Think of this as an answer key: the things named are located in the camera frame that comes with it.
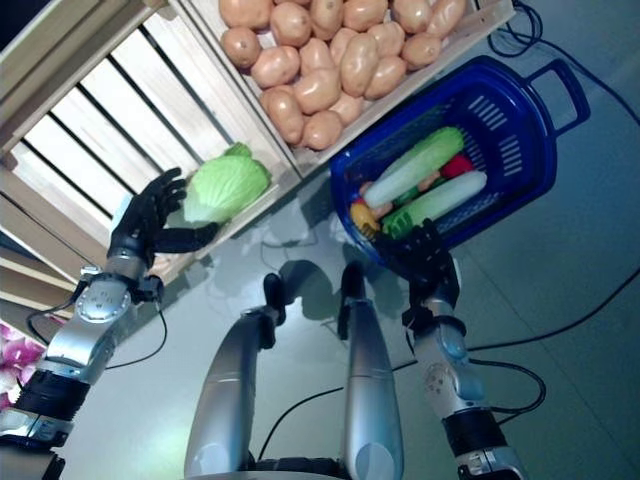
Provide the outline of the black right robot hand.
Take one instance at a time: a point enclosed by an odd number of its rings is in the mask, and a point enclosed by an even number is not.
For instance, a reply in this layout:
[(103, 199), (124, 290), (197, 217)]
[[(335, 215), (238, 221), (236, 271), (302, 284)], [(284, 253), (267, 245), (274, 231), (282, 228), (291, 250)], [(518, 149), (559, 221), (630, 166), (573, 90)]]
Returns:
[(451, 306), (457, 303), (460, 284), (456, 264), (429, 219), (399, 239), (387, 238), (387, 266), (418, 289), (421, 298), (437, 297)]

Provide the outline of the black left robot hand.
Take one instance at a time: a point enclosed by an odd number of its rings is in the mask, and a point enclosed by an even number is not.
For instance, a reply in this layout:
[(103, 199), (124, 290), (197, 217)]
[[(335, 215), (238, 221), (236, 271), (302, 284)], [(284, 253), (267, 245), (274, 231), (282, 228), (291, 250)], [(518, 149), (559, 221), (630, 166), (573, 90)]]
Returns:
[(130, 200), (111, 234), (107, 264), (124, 257), (150, 269), (157, 253), (191, 253), (214, 240), (219, 231), (216, 222), (197, 228), (165, 227), (168, 217), (187, 197), (186, 180), (181, 174), (179, 167), (165, 171)]

